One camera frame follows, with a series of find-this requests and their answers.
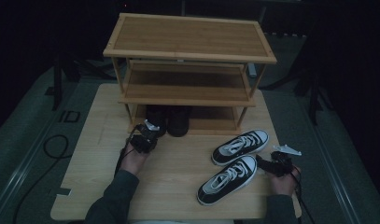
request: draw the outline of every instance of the gray sleeve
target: gray sleeve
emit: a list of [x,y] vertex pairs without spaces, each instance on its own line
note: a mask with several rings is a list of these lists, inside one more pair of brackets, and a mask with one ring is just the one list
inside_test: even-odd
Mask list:
[[138,183],[135,175],[124,170],[118,171],[103,197],[89,209],[85,223],[126,223]]
[[294,204],[288,195],[272,195],[267,198],[264,224],[297,224]]

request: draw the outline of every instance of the black cable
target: black cable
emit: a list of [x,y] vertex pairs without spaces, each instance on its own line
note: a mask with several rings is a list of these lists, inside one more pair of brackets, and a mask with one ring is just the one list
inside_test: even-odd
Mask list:
[[300,179],[297,179],[297,177],[293,174],[293,173],[290,173],[292,178],[295,180],[295,182],[297,182],[297,188],[295,189],[295,193],[297,194],[297,198],[298,198],[298,202],[300,203],[301,206],[303,206],[303,208],[305,209],[306,211],[306,214],[309,216],[309,218],[311,219],[311,222],[315,224],[315,221],[311,215],[311,213],[309,212],[309,209],[308,207],[306,206],[305,202],[303,201],[303,187],[301,186],[301,179],[302,179],[302,176],[301,176],[301,172],[300,170],[294,166],[294,169],[296,169],[298,171],[298,174],[300,176]]
[[134,132],[136,131],[136,128],[137,128],[137,125],[134,126],[134,128],[132,129],[131,133],[129,134],[129,137],[126,139],[126,144],[125,146],[123,147],[123,149],[120,151],[120,157],[118,158],[118,161],[117,161],[117,164],[116,164],[116,169],[114,171],[114,176],[117,174],[117,172],[120,170],[120,164],[123,160],[123,158],[125,158],[129,153],[131,153],[134,149],[132,149],[131,151],[127,152],[126,154],[123,154],[122,155],[122,152],[125,152],[126,151],[126,147],[128,147],[129,145],[129,142],[131,141],[132,137],[134,136]]
[[[51,155],[49,152],[48,152],[48,149],[47,149],[47,144],[50,140],[52,140],[53,138],[56,138],[56,137],[61,137],[64,139],[65,141],[65,146],[64,146],[64,149],[62,151],[62,153],[60,154],[60,156],[56,157],[56,156],[53,156]],[[50,166],[50,168],[42,175],[40,176],[36,182],[26,191],[26,193],[21,197],[21,200],[19,201],[16,209],[15,209],[15,213],[14,213],[14,216],[13,216],[13,220],[12,220],[12,223],[16,224],[17,223],[17,219],[18,219],[18,213],[21,209],[21,205],[23,204],[24,200],[27,198],[27,196],[29,196],[30,192],[35,188],[35,186],[53,169],[53,167],[55,167],[55,165],[62,159],[67,159],[67,158],[71,158],[72,155],[68,155],[68,156],[64,156],[64,154],[66,153],[67,149],[68,149],[68,138],[62,134],[56,134],[56,135],[53,135],[52,137],[48,138],[47,140],[45,140],[44,142],[44,152],[47,154],[48,157],[50,158],[53,158],[55,159],[56,161]]]

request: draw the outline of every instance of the wooden shoe rack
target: wooden shoe rack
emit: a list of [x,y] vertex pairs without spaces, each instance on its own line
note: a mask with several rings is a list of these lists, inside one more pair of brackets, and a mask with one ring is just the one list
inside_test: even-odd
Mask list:
[[[266,64],[276,63],[256,21],[126,13],[104,55],[132,125],[143,122],[145,105],[193,105],[191,134],[239,134]],[[118,58],[127,60],[124,78]],[[260,67],[252,87],[248,63]]]

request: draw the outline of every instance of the white shoelace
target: white shoelace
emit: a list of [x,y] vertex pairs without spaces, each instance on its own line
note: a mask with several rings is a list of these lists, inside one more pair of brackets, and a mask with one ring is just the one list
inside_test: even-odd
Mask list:
[[243,147],[254,146],[259,142],[258,136],[255,133],[251,133],[247,136],[240,136],[238,139],[235,139],[228,145],[221,146],[219,149],[228,151],[231,154],[236,153]]
[[222,189],[237,176],[243,177],[247,175],[247,173],[248,170],[245,164],[242,161],[239,161],[233,167],[228,168],[224,173],[217,175],[210,187],[212,189]]

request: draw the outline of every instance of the hand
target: hand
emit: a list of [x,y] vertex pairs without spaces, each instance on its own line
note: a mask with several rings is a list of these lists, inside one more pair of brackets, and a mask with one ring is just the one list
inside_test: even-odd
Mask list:
[[[293,169],[292,174],[297,177],[301,171],[300,168],[297,167],[297,169]],[[270,181],[271,181],[271,188],[273,194],[284,194],[291,196],[294,192],[295,188],[297,187],[297,181],[294,179],[294,176],[288,174],[283,175],[280,177],[277,177],[274,174],[265,172],[265,174],[268,175]]]
[[143,167],[146,159],[148,158],[149,153],[139,153],[136,149],[129,143],[126,147],[126,155],[122,162],[120,163],[120,169],[126,170],[133,175],[137,175],[141,168]]

